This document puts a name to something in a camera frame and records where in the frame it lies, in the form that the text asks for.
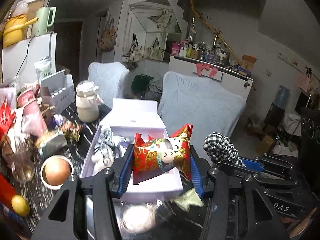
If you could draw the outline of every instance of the mint green jug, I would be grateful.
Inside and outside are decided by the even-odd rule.
[[[36,17],[39,21],[33,24],[31,37],[40,36],[48,33],[48,28],[53,26],[54,17],[56,16],[56,7],[41,7],[36,11]],[[52,12],[51,23],[49,24],[49,16]]]

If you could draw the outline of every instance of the blue gripper pad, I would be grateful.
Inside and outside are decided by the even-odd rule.
[[[261,166],[260,162],[256,162],[254,160],[242,158],[242,161],[247,169],[255,171],[255,172],[262,172],[264,168]]]
[[[193,187],[195,188],[199,197],[202,199],[204,196],[202,176],[196,165],[196,161],[192,155],[190,155],[190,164],[191,164],[191,181],[192,181]]]
[[[118,196],[122,197],[122,195],[127,191],[130,177],[133,170],[133,164],[134,164],[134,154],[133,154],[134,146],[130,144],[130,146],[127,148],[126,152],[124,153],[124,156],[122,158],[125,159],[125,163],[123,166],[123,169],[119,176],[119,188],[118,188]]]

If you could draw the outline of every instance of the white kettle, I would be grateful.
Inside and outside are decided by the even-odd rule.
[[[81,81],[76,87],[76,107],[81,122],[93,122],[99,117],[99,105],[103,100],[96,93],[99,87],[89,80]]]

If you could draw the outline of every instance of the chair backrest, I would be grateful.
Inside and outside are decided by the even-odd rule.
[[[245,108],[245,100],[210,78],[167,72],[158,114],[171,135],[186,123],[193,125],[190,144],[199,157],[211,160],[203,150],[212,132],[228,135]]]
[[[88,79],[100,88],[99,96],[112,109],[113,98],[123,98],[128,73],[129,70],[120,62],[92,62],[89,65]]]

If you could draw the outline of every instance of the yellow pot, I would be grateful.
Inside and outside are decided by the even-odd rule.
[[[39,18],[33,18],[27,22],[26,15],[20,15],[8,20],[4,27],[2,47],[6,48],[22,41],[24,38],[24,29],[38,20]]]

